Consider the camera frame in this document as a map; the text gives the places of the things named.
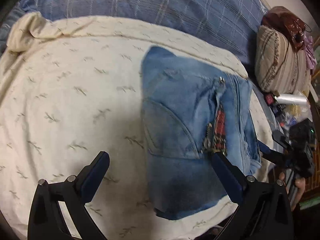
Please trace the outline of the person's right hand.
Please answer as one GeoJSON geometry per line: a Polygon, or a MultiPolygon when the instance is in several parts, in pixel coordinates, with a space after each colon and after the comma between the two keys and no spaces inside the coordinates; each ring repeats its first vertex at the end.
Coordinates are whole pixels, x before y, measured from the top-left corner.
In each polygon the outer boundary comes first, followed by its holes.
{"type": "Polygon", "coordinates": [[[293,171],[282,171],[280,172],[279,179],[284,183],[288,182],[288,185],[286,185],[285,188],[287,191],[291,211],[293,211],[305,192],[305,178],[296,175],[293,171]]]}

